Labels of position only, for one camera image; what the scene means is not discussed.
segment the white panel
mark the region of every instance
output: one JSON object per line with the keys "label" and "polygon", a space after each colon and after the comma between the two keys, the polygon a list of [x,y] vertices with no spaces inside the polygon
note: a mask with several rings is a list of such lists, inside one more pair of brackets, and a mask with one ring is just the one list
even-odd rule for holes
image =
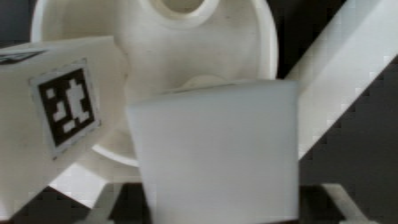
{"label": "white panel", "polygon": [[348,0],[291,70],[306,155],[398,54],[398,1]]}

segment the white plastic object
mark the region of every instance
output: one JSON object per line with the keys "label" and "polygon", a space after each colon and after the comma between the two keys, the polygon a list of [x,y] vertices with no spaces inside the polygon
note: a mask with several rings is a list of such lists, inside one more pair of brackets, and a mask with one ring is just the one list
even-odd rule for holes
{"label": "white plastic object", "polygon": [[[163,1],[169,4],[181,4],[181,1],[195,3],[194,0]],[[114,35],[128,56],[131,71],[124,90],[128,100],[135,102],[181,87],[203,74],[217,75],[229,81],[274,79],[277,36],[267,2],[206,0],[188,14],[172,11],[174,7],[163,7],[165,13],[156,3],[162,3],[160,0],[39,0],[32,42]],[[172,26],[181,29],[171,28],[156,16],[178,17]],[[123,136],[130,132],[123,125],[119,131],[124,135],[103,140],[96,152],[117,162],[133,164],[135,157],[124,153],[124,148],[107,148],[108,145],[126,146]]]}
{"label": "white plastic object", "polygon": [[299,151],[306,155],[398,54],[398,2],[348,0],[295,65]]}
{"label": "white plastic object", "polygon": [[258,81],[128,107],[155,224],[295,220],[297,86]]}
{"label": "white plastic object", "polygon": [[[0,55],[37,50],[44,53],[36,57],[16,64],[0,65],[0,220],[11,218],[80,155],[91,150],[115,128],[123,115],[124,74],[121,52],[112,37],[25,44],[2,49]],[[89,78],[84,78],[80,73],[73,79],[69,76],[59,77],[64,72],[69,74],[75,71],[71,68],[75,69],[82,60]],[[36,80],[43,77],[46,81],[36,85]],[[36,94],[41,87],[52,87],[43,92],[44,95]],[[82,126],[82,122],[94,119],[94,112],[85,114],[89,111],[89,107],[84,106],[85,100],[91,101],[92,110],[98,110],[100,119],[100,125],[89,131],[82,131],[87,127]],[[52,105],[60,105],[59,111],[46,112],[46,115],[43,111]],[[59,122],[55,127],[60,127],[64,121],[76,122],[73,130],[78,132],[71,136],[69,129],[64,129],[62,135],[48,129],[48,122]],[[68,146],[60,152],[53,149],[52,143],[62,136]]]}

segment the white curved surface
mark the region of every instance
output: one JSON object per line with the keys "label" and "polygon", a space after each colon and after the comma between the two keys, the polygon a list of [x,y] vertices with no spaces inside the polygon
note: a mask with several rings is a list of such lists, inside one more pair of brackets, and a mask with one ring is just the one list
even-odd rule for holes
{"label": "white curved surface", "polygon": [[396,0],[348,0],[291,70],[306,155],[398,54]]}
{"label": "white curved surface", "polygon": [[[32,41],[115,36],[131,69],[126,82],[130,102],[178,88],[203,74],[227,80],[274,79],[277,36],[265,1],[206,0],[183,17],[197,16],[199,12],[203,14],[194,19],[179,18],[185,22],[201,20],[188,29],[169,29],[158,23],[153,19],[158,11],[146,7],[153,3],[155,0],[39,0]],[[126,126],[119,130],[130,135]],[[117,145],[115,139],[103,140],[96,151],[131,165],[133,153],[121,153],[124,149],[103,146]]]}
{"label": "white curved surface", "polygon": [[169,8],[163,0],[139,1],[142,9],[149,13],[151,19],[172,29],[187,29],[197,27],[210,19],[220,2],[220,0],[204,0],[195,10],[188,13],[181,13]]}

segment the hole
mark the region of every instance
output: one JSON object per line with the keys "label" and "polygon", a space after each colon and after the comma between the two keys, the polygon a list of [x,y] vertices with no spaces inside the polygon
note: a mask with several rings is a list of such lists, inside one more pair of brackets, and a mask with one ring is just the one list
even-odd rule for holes
{"label": "hole", "polygon": [[162,0],[169,9],[179,13],[190,13],[199,8],[204,0]]}

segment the white rectangular block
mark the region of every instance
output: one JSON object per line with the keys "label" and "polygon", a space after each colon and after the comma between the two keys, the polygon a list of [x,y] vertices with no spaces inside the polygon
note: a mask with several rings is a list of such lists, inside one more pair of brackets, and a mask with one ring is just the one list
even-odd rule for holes
{"label": "white rectangular block", "polygon": [[128,107],[128,117],[155,224],[295,220],[295,83],[163,95]]}
{"label": "white rectangular block", "polygon": [[0,58],[2,221],[114,128],[124,74],[112,37],[25,44]]}

